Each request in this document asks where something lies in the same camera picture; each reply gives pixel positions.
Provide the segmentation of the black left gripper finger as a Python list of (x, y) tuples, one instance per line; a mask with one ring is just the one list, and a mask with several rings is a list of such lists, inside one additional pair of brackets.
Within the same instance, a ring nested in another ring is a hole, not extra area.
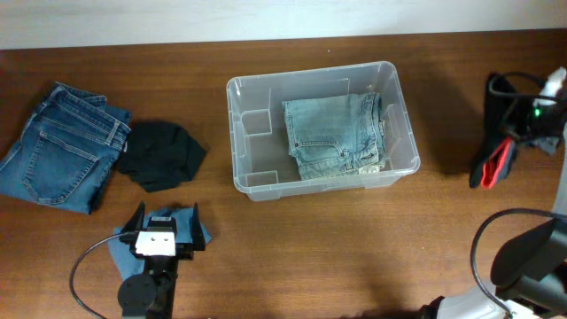
[(198, 203), (194, 204), (191, 216), (191, 239), (193, 246), (205, 246), (206, 239), (199, 219)]
[(145, 214), (145, 203), (140, 202), (134, 214), (130, 217), (124, 227), (121, 229), (121, 233), (129, 233), (135, 230), (140, 230), (143, 227)]

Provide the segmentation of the black red grey garment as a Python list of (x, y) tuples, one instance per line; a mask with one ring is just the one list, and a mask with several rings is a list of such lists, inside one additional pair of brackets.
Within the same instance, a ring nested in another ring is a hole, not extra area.
[[(509, 72), (490, 74), (485, 84), (483, 141), (471, 163), (469, 186), (471, 189), (491, 189), (495, 184), (506, 179), (517, 158), (518, 149), (533, 147), (547, 154), (554, 154), (564, 140), (560, 137), (543, 137), (531, 142), (518, 142), (500, 131), (504, 113), (517, 98), (539, 97), (547, 80), (537, 76)], [(566, 99), (566, 80), (558, 94)]]

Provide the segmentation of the small blue denim cloth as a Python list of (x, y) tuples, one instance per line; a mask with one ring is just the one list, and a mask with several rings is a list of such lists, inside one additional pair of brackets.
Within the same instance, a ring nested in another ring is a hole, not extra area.
[[(143, 227), (146, 228), (152, 217), (172, 217), (176, 220), (177, 234), (175, 242), (192, 243), (193, 237), (191, 236), (191, 219), (193, 216), (193, 209), (189, 208), (161, 208), (156, 211), (148, 213), (144, 217)], [(144, 270), (144, 260), (137, 259), (130, 251), (129, 245), (122, 243), (119, 239), (113, 239), (108, 243), (110, 254), (116, 268), (120, 272), (123, 280), (128, 279), (130, 276), (141, 274)]]

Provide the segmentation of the light blue jeans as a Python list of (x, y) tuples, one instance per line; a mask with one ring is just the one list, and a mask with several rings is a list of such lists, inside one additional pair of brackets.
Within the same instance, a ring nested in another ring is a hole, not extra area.
[(289, 155), (300, 178), (377, 173), (385, 166), (376, 92), (283, 101)]

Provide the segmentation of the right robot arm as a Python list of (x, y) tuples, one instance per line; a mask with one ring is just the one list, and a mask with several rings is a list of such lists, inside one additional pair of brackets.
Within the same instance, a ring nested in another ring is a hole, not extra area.
[[(515, 93), (485, 96), (483, 141), (471, 163), (471, 189), (491, 189), (505, 179), (521, 144), (554, 152), (565, 141), (566, 107), (558, 98), (533, 99)], [(511, 238), (497, 252), (488, 283), (476, 263), (478, 242), (491, 222), (529, 214), (546, 222)], [(479, 226), (470, 248), (475, 286), (423, 306), (420, 318), (552, 318), (566, 312), (566, 212), (510, 208)]]

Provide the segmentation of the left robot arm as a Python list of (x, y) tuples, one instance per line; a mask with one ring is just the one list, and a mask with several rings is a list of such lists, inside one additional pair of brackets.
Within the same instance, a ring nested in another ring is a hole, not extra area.
[(120, 241), (143, 263), (118, 291), (123, 318), (171, 318), (180, 261), (192, 261), (206, 249), (206, 236), (198, 204), (188, 216), (177, 212), (149, 217), (141, 203), (120, 231)]

